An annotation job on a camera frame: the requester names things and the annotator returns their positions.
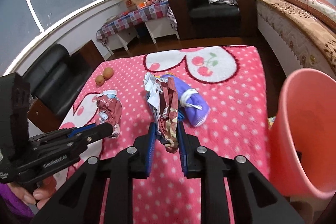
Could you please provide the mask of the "purple sleeve forearm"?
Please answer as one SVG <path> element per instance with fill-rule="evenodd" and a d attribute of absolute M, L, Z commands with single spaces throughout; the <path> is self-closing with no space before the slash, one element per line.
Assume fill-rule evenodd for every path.
<path fill-rule="evenodd" d="M 9 210 L 18 217 L 33 218 L 34 214 L 29 206 L 21 201 L 11 190 L 5 185 L 0 185 L 1 197 Z"/>

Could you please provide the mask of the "left hand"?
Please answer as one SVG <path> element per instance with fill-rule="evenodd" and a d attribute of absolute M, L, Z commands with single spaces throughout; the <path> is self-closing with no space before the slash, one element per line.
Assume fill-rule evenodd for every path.
<path fill-rule="evenodd" d="M 56 180 L 53 176 L 45 178 L 41 186 L 33 191 L 33 194 L 15 182 L 11 182 L 7 186 L 26 205 L 36 205 L 38 209 L 41 209 L 56 192 Z"/>

